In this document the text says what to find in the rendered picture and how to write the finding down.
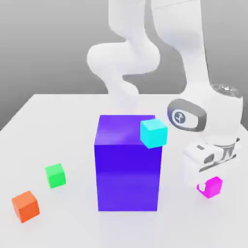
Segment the small orange cube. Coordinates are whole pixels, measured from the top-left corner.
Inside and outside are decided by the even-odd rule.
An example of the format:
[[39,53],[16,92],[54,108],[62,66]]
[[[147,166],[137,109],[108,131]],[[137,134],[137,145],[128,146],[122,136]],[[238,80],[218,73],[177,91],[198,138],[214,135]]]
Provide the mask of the small orange cube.
[[31,191],[13,197],[12,204],[21,223],[40,214],[38,201]]

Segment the small cyan cube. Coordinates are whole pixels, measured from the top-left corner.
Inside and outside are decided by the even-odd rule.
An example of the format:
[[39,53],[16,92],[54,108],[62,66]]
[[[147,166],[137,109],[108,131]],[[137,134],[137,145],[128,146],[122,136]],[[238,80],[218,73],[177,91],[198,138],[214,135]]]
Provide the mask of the small cyan cube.
[[148,149],[166,145],[167,138],[168,127],[160,119],[140,122],[140,140]]

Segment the small green cube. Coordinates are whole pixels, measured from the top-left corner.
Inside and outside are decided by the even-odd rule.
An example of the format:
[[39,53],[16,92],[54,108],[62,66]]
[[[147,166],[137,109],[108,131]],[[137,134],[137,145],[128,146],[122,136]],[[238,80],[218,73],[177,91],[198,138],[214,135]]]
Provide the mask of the small green cube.
[[60,163],[45,167],[45,172],[50,188],[56,188],[66,184],[65,172]]

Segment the small magenta cube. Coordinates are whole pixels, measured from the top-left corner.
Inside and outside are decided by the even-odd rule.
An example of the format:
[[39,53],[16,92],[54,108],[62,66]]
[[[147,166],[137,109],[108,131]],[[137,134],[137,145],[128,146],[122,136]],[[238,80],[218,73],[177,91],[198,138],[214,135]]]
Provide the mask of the small magenta cube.
[[222,183],[223,180],[220,179],[219,177],[214,177],[205,182],[206,184],[206,189],[205,191],[199,191],[198,190],[198,185],[197,185],[197,190],[206,198],[210,199],[216,195],[218,195],[221,191],[222,188]]

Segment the large purple box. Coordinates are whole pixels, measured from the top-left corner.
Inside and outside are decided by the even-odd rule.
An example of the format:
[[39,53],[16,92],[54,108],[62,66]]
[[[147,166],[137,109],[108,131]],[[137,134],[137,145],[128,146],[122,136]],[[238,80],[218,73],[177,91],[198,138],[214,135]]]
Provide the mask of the large purple box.
[[154,115],[100,115],[94,141],[98,210],[157,211],[162,148],[140,140]]

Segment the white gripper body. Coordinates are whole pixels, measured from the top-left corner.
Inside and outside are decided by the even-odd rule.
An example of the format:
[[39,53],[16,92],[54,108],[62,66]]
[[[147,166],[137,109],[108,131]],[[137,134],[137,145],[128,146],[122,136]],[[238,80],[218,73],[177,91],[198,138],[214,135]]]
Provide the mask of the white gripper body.
[[184,182],[189,187],[204,184],[214,177],[224,178],[227,174],[237,168],[237,156],[222,162],[211,162],[210,164],[198,164],[189,156],[183,157]]

